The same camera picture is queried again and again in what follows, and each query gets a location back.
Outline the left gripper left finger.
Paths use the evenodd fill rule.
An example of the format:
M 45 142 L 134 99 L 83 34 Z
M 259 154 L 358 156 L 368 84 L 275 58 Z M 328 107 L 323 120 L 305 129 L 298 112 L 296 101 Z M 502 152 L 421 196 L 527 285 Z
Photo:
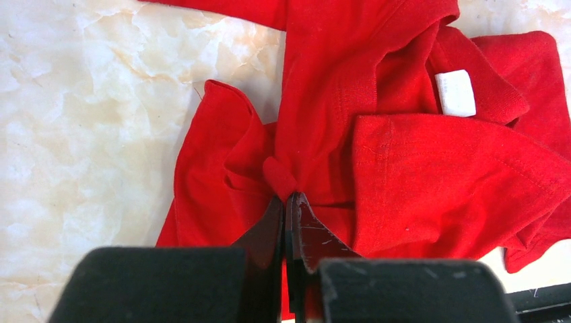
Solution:
M 233 245 L 246 252 L 239 322 L 280 322 L 284 207 L 274 196 L 262 218 Z

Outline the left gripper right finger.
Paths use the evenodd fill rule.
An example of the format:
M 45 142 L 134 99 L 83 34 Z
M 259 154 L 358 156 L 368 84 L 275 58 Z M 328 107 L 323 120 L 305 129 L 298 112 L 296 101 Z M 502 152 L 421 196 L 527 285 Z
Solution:
M 320 300 L 320 261 L 329 258 L 359 258 L 314 214 L 306 195 L 295 192 L 285 204 L 285 259 L 289 309 L 296 322 L 323 314 Z

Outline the red t-shirt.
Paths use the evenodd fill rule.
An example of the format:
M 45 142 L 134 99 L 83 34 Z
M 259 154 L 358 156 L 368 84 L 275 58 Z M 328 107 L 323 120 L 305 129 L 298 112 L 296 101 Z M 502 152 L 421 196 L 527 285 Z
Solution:
M 265 124 L 208 80 L 156 243 L 191 321 L 239 322 L 246 252 L 270 200 L 306 195 L 359 258 L 320 261 L 322 322 L 518 322 L 479 259 L 515 273 L 570 238 L 570 117 L 554 37 L 470 38 L 456 1 L 175 1 L 285 32 Z M 468 72 L 476 115 L 442 113 Z

